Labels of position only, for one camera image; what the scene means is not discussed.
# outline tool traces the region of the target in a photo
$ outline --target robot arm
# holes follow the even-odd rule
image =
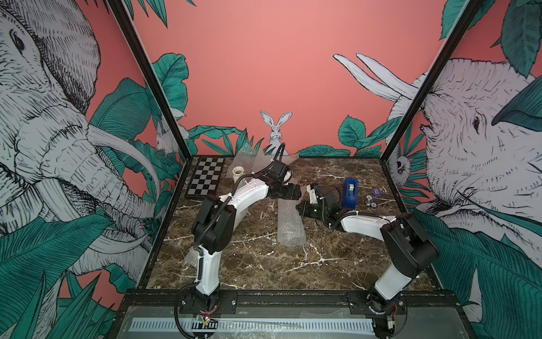
[[[378,216],[347,210],[330,188],[311,184],[307,191],[310,201],[296,206],[300,215],[321,219],[331,229],[367,235],[386,244],[392,264],[371,288],[367,301],[374,312],[389,311],[397,295],[438,257],[438,248],[411,214]]]
[[[202,202],[192,228],[194,249],[198,252],[194,295],[206,310],[216,305],[220,258],[238,224],[235,222],[237,211],[266,197],[298,200],[301,188],[287,183],[291,175],[288,166],[274,160],[265,169],[253,174],[252,180],[239,190],[234,188],[233,192],[220,197],[209,195]]]

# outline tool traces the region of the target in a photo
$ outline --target brown marble surface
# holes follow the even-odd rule
[[[226,178],[232,158],[218,186],[218,194],[229,192],[233,179]],[[190,180],[197,159],[192,162]],[[341,188],[347,177],[359,181],[358,209],[379,215],[399,213],[382,168],[375,159],[297,159],[290,168],[300,185],[318,182]],[[378,187],[383,195],[377,208],[365,205],[365,196]],[[196,270],[184,257],[193,245],[190,233],[200,202],[186,200],[184,190],[149,280],[150,289],[178,289],[192,283]],[[307,242],[303,246],[278,244],[276,200],[253,204],[222,253],[220,281],[223,289],[311,289],[355,290],[369,288],[391,264],[383,242],[351,233],[329,232],[303,218]],[[432,290],[423,273],[407,289]]]

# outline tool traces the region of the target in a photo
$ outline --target elephant eye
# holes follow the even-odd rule
[[[474,129],[476,130],[476,133],[480,134],[478,132],[478,127],[480,126],[480,118],[479,117],[476,117],[474,118],[474,121],[473,121],[473,127]]]
[[[17,36],[17,32],[14,30],[9,31],[9,36],[11,37],[11,40],[13,40],[15,47],[19,50],[19,53],[22,55],[24,51],[24,42]]]

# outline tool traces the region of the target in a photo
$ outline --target wallpaper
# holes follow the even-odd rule
[[[478,338],[542,328],[541,18],[485,1],[388,162]]]
[[[104,2],[2,0],[0,40],[0,338],[101,338],[182,159]]]
[[[445,0],[124,2],[152,62],[185,57],[193,154],[379,157],[445,41]]]

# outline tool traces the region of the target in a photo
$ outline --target chessboard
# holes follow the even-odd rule
[[[200,158],[184,196],[187,199],[203,199],[215,194],[223,167],[224,158]]]

